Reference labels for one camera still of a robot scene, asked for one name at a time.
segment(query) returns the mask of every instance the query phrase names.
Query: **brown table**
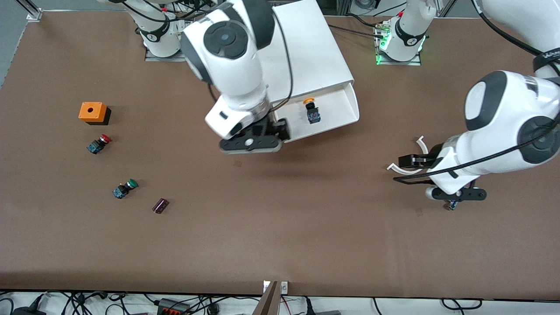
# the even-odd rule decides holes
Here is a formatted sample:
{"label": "brown table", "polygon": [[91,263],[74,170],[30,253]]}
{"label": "brown table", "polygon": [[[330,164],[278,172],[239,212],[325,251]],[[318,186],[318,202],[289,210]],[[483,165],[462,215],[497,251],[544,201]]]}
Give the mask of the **brown table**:
{"label": "brown table", "polygon": [[[368,31],[351,18],[329,18]],[[454,212],[386,166],[465,131],[469,88],[531,57],[480,20],[435,20],[421,67],[375,66],[370,38],[333,30],[360,121],[277,154],[223,155],[206,86],[144,62],[121,12],[46,12],[0,91],[0,288],[292,295],[560,297],[556,159],[482,177]],[[83,101],[113,110],[78,120]],[[101,154],[93,139],[113,137]],[[128,178],[123,200],[111,190]],[[162,215],[151,211],[165,197]]]}

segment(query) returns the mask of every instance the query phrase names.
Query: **black velcro strap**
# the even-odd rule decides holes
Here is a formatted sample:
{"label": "black velcro strap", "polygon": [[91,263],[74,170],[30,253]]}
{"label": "black velcro strap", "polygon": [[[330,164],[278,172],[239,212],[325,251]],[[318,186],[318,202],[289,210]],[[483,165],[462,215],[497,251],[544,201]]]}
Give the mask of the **black velcro strap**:
{"label": "black velcro strap", "polygon": [[140,29],[140,33],[142,33],[142,35],[144,35],[144,37],[146,37],[146,39],[148,39],[152,43],[157,43],[158,41],[160,41],[161,37],[164,36],[165,33],[167,33],[167,31],[169,30],[168,21],[169,18],[165,15],[165,22],[159,29],[151,32]]}
{"label": "black velcro strap", "polygon": [[550,62],[555,61],[558,58],[560,58],[560,48],[555,48],[537,55],[533,59],[533,71],[541,69],[542,67],[548,65]]}
{"label": "black velcro strap", "polygon": [[395,24],[395,31],[398,37],[400,37],[405,46],[414,46],[416,45],[416,43],[418,43],[420,40],[422,40],[422,38],[424,37],[424,35],[426,34],[426,32],[423,32],[420,35],[416,35],[413,36],[409,33],[406,33],[405,31],[403,31],[402,28],[400,28],[400,19],[397,20],[396,24]]}

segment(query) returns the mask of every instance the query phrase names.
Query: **orange box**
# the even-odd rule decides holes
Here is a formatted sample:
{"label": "orange box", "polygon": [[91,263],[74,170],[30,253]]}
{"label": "orange box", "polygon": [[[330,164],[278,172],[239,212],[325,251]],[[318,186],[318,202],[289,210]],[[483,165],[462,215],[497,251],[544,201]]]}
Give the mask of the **orange box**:
{"label": "orange box", "polygon": [[78,118],[87,124],[108,125],[111,117],[111,109],[100,101],[85,101],[80,108]]}

